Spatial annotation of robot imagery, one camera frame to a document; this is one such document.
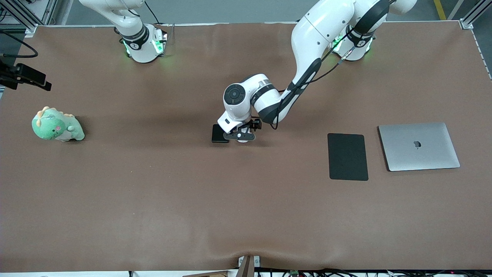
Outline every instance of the gray floor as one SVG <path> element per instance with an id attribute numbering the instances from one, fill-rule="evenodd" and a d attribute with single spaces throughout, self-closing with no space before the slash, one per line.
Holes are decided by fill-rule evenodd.
<path id="1" fill-rule="evenodd" d="M 15 36 L 18 39 L 24 39 L 24 33 L 23 32 L 13 32 L 11 33 L 13 36 Z M 17 54 L 19 53 L 19 49 L 21 48 L 21 44 L 14 39 L 10 38 L 7 35 L 0 34 L 0 53 L 5 53 L 5 54 Z M 5 58 L 3 56 L 0 57 L 0 60 L 7 64 L 7 65 L 14 65 L 15 63 L 15 58 Z M 0 99 L 3 95 L 3 88 L 0 88 Z"/>
<path id="2" fill-rule="evenodd" d="M 258 23 L 295 21 L 302 17 L 318 0 L 147 0 L 147 3 L 164 23 Z M 444 13 L 449 15 L 457 0 L 441 0 Z M 466 0 L 454 19 L 463 17 L 477 3 Z M 152 14 L 143 6 L 137 9 L 144 22 L 154 22 Z M 433 0 L 418 0 L 407 14 L 390 14 L 389 21 L 439 20 Z M 66 22 L 68 25 L 99 25 L 108 21 L 73 1 Z M 474 23 L 474 32 L 485 61 L 492 65 L 492 8 Z"/>

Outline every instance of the cable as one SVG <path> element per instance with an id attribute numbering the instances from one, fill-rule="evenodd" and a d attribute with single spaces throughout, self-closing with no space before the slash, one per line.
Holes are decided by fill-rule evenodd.
<path id="1" fill-rule="evenodd" d="M 350 31 L 348 31 L 339 41 L 337 41 L 333 45 L 333 47 L 328 51 L 328 53 L 326 53 L 326 55 L 321 59 L 321 62 L 323 62 L 328 57 L 328 55 L 330 55 L 333 52 L 333 49 L 335 49 L 340 44 L 340 42 L 342 42 L 348 36 L 348 34 L 350 34 L 354 29 L 355 27 L 350 29 Z"/>
<path id="2" fill-rule="evenodd" d="M 152 11 L 152 9 L 149 7 L 149 4 L 147 4 L 147 2 L 145 2 L 145 6 L 147 6 L 147 8 L 149 9 L 149 11 L 151 12 L 151 14 L 154 16 L 155 18 L 155 23 L 156 24 L 162 24 L 158 19 L 157 19 L 157 16 L 155 16 L 155 13 Z"/>
<path id="3" fill-rule="evenodd" d="M 414 273 L 405 272 L 405 271 L 395 271 L 395 272 L 392 272 L 393 273 L 392 277 L 434 277 L 438 274 L 442 274 L 445 272 L 448 272 L 448 270 L 442 270 L 442 271 L 439 271 L 436 273 L 431 273 L 431 274 L 428 274 L 426 272 L 421 272 L 421 271 L 416 271 Z M 462 271 L 449 271 L 449 272 L 451 272 L 452 274 L 458 273 L 458 274 L 463 274 L 467 277 L 474 277 L 473 275 L 468 274 L 466 272 L 462 272 Z"/>
<path id="4" fill-rule="evenodd" d="M 132 12 L 130 9 L 128 9 L 128 12 L 133 14 L 134 16 L 140 17 L 140 14 L 136 14 L 136 13 Z"/>
<path id="5" fill-rule="evenodd" d="M 0 7 L 0 22 L 2 22 L 5 17 L 7 16 L 7 10 L 5 10 L 3 7 Z"/>
<path id="6" fill-rule="evenodd" d="M 332 48 L 331 48 L 331 49 L 330 49 L 330 50 L 326 53 L 326 55 L 325 55 L 325 56 L 321 59 L 321 62 L 323 62 L 323 61 L 324 61 L 324 60 L 328 57 L 328 55 L 330 55 L 330 54 L 333 52 L 333 49 L 335 49 L 335 48 L 338 46 L 338 44 L 339 44 L 340 42 L 342 42 L 342 41 L 343 41 L 343 40 L 344 40 L 344 39 L 348 36 L 348 34 L 349 34 L 349 33 L 351 33 L 353 30 L 354 30 L 354 28 L 352 28 L 350 31 L 348 31 L 348 32 L 347 32 L 347 33 L 346 33 L 346 34 L 345 34 L 345 35 L 344 35 L 344 36 L 343 36 L 343 37 L 342 37 L 339 41 L 337 41 L 337 42 L 333 45 L 333 47 L 332 47 Z M 299 84 L 299 85 L 295 86 L 292 90 L 294 90 L 294 89 L 298 89 L 298 88 L 301 88 L 302 86 L 307 85 L 307 84 L 314 83 L 314 82 L 318 81 L 319 79 L 321 79 L 321 78 L 325 77 L 326 75 L 330 74 L 333 70 L 335 70 L 335 68 L 337 68 L 337 66 L 339 66 L 339 65 L 343 62 L 343 60 L 344 60 L 344 59 L 340 59 L 340 61 L 339 61 L 339 62 L 338 62 L 338 63 L 337 63 L 334 67 L 332 67 L 332 68 L 331 68 L 328 72 L 326 72 L 325 74 L 321 75 L 319 78 L 316 78 L 315 80 L 311 80 L 311 81 L 309 81 L 309 82 L 301 83 L 301 84 Z M 282 103 L 283 103 L 284 99 L 285 99 L 285 98 L 282 98 L 282 99 L 280 100 L 280 103 L 278 104 L 278 107 L 277 107 L 277 111 L 276 111 L 276 114 L 277 114 L 277 115 L 276 115 L 277 122 L 275 123 L 275 127 L 273 126 L 273 124 L 270 124 L 270 127 L 271 127 L 272 129 L 274 129 L 274 130 L 278 129 L 278 116 L 280 115 L 280 107 L 282 106 Z"/>
<path id="7" fill-rule="evenodd" d="M 35 57 L 37 57 L 38 52 L 36 51 L 36 49 L 32 48 L 29 44 L 27 44 L 27 43 L 23 42 L 22 40 L 20 40 L 20 39 L 16 38 L 15 36 L 13 36 L 13 35 L 11 35 L 11 34 L 9 34 L 9 33 L 5 32 L 4 30 L 1 30 L 1 29 L 0 29 L 0 33 L 1 33 L 1 34 L 5 34 L 5 35 L 7 35 L 7 36 L 9 36 L 9 37 L 13 38 L 14 40 L 16 40 L 16 41 L 20 42 L 20 43 L 21 43 L 21 44 L 23 44 L 25 47 L 29 48 L 32 52 L 34 52 L 34 54 L 32 54 L 32 55 L 12 55 L 12 54 L 3 54 L 3 56 L 4 56 L 4 57 L 6 57 L 6 58 L 35 58 Z"/>

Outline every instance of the black mouse pad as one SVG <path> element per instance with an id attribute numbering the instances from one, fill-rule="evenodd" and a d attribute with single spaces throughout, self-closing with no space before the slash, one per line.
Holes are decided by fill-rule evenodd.
<path id="1" fill-rule="evenodd" d="M 328 134 L 330 179 L 369 180 L 363 135 Z"/>

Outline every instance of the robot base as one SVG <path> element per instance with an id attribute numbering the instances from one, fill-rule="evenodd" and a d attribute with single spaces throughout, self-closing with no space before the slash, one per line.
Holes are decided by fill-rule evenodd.
<path id="1" fill-rule="evenodd" d="M 144 24 L 149 30 L 149 39 L 142 45 L 140 50 L 132 49 L 125 42 L 126 53 L 139 63 L 150 63 L 157 57 L 164 56 L 167 42 L 167 33 L 151 24 Z"/>
<path id="2" fill-rule="evenodd" d="M 355 48 L 350 55 L 347 57 L 347 61 L 356 61 L 360 60 L 370 49 L 370 44 L 372 43 L 372 38 L 370 39 L 369 43 L 364 45 L 363 47 L 357 47 Z M 336 53 L 339 57 L 343 57 L 350 49 L 354 46 L 354 43 L 351 42 L 349 39 L 345 38 L 343 41 L 341 41 L 335 49 L 333 49 L 333 52 Z"/>

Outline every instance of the yellow floor line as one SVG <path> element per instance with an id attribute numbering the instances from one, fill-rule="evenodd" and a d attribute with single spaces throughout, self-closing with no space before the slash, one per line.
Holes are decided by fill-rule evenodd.
<path id="1" fill-rule="evenodd" d="M 446 15 L 442 9 L 441 0 L 434 0 L 435 8 L 437 9 L 437 14 L 439 14 L 440 20 L 446 20 Z"/>

